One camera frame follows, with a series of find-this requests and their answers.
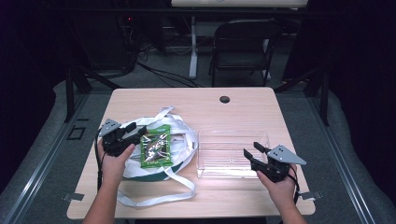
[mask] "chair leg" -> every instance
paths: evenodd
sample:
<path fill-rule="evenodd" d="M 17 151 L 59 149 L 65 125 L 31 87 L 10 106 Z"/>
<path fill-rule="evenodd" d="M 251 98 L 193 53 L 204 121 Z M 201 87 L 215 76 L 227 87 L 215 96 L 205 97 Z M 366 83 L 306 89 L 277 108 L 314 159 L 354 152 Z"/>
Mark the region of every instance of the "chair leg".
<path fill-rule="evenodd" d="M 216 76 L 216 68 L 213 66 L 211 68 L 211 74 L 212 74 L 212 87 L 215 87 L 215 76 Z"/>
<path fill-rule="evenodd" d="M 267 84 L 267 78 L 268 78 L 268 69 L 265 70 L 265 74 L 264 77 L 262 78 L 262 85 L 265 87 L 265 85 Z"/>
<path fill-rule="evenodd" d="M 209 75 L 212 76 L 212 67 L 213 67 L 213 56 L 212 59 L 210 59 L 210 64 L 209 64 Z"/>

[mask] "black wall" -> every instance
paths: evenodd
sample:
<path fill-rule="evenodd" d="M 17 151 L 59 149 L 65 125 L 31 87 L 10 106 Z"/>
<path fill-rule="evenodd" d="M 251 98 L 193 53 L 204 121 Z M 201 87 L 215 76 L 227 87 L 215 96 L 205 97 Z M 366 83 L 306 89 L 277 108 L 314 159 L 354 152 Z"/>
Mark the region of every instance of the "black wall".
<path fill-rule="evenodd" d="M 301 76 L 330 52 L 330 88 L 341 101 L 353 147 L 396 204 L 396 7 L 391 1 L 310 2 L 311 11 L 328 9 L 342 15 L 303 21 L 284 78 Z"/>
<path fill-rule="evenodd" d="M 0 3 L 1 192 L 46 122 L 71 59 L 87 62 L 64 22 L 40 8 L 29 0 Z"/>

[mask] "wire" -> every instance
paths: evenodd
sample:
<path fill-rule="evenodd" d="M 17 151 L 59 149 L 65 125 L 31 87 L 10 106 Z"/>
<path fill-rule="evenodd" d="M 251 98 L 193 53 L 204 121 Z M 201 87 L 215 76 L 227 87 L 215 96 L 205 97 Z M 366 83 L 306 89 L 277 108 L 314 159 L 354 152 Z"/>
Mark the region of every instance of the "wire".
<path fill-rule="evenodd" d="M 177 74 L 174 74 L 174 73 L 158 70 L 158 69 L 155 69 L 155 68 L 151 68 L 151 67 L 149 67 L 147 65 L 144 65 L 144 64 L 142 64 L 140 62 L 137 62 L 137 64 L 140 65 L 142 68 L 150 71 L 154 75 L 156 75 L 157 78 L 159 78 L 163 83 L 165 83 L 169 87 L 174 88 L 174 86 L 172 86 L 171 84 L 167 83 L 164 80 L 165 78 L 173 80 L 175 82 L 178 82 L 178 83 L 180 83 L 182 85 L 185 85 L 187 87 L 192 87 L 192 88 L 202 87 L 201 85 L 196 84 L 194 81 L 192 81 L 192 80 L 190 80 L 190 79 L 188 79 L 186 77 L 183 77 L 183 76 L 180 76 L 180 75 L 177 75 Z"/>
<path fill-rule="evenodd" d="M 294 181 L 296 184 L 296 191 L 294 192 L 294 203 L 297 203 L 298 197 L 300 197 L 300 185 L 298 184 L 298 179 L 297 179 L 297 172 L 293 169 L 293 167 L 290 167 L 290 169 L 294 172 L 294 176 L 289 175 L 288 177 Z"/>
<path fill-rule="evenodd" d="M 149 51 L 154 50 L 155 48 L 152 44 L 146 44 L 145 47 L 140 49 L 139 54 L 137 55 L 143 62 L 146 62 L 149 59 Z"/>
<path fill-rule="evenodd" d="M 99 188 L 102 186 L 102 177 L 103 177 L 103 172 L 102 172 L 102 164 L 103 164 L 103 159 L 105 158 L 106 153 L 103 155 L 102 159 L 99 157 L 99 150 L 98 150 L 98 136 L 99 132 L 101 132 L 102 129 L 99 129 L 96 136 L 95 136 L 95 157 L 96 157 L 96 162 L 98 165 L 98 179 L 97 179 L 97 190 L 99 191 Z"/>
<path fill-rule="evenodd" d="M 183 21 L 184 21 L 184 23 L 186 24 L 186 26 L 187 26 L 187 29 L 189 29 L 189 31 L 191 32 L 191 28 L 190 28 L 189 24 L 187 23 L 187 21 L 186 21 L 186 18 L 185 18 L 185 17 L 183 17 Z"/>
<path fill-rule="evenodd" d="M 186 53 L 188 53 L 188 52 L 190 52 L 192 50 L 192 46 L 189 46 L 189 47 L 173 47 L 170 44 L 168 44 L 168 46 L 175 54 L 179 54 L 179 55 L 186 54 Z M 175 50 L 175 48 L 188 48 L 188 49 L 186 51 L 184 51 L 184 52 L 178 52 L 178 51 Z"/>

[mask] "transparent plastic box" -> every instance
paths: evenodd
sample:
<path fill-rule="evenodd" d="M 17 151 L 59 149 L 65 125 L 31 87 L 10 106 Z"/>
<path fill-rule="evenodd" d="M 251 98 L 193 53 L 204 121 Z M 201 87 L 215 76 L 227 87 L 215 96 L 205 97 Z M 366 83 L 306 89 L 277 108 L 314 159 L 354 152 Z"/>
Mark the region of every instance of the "transparent plastic box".
<path fill-rule="evenodd" d="M 266 132 L 198 132 L 197 172 L 199 178 L 257 178 L 244 149 L 259 161 L 267 162 L 254 142 L 270 147 Z"/>

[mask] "chair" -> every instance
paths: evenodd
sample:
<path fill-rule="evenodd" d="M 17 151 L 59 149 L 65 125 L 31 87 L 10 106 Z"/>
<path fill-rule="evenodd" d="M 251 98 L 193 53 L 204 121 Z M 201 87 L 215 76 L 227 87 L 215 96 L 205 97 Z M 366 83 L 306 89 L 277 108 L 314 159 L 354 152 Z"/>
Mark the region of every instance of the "chair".
<path fill-rule="evenodd" d="M 209 65 L 212 87 L 216 70 L 248 70 L 250 74 L 265 70 L 262 77 L 265 86 L 275 42 L 281 34 L 282 26 L 274 20 L 233 20 L 222 24 L 215 32 Z"/>

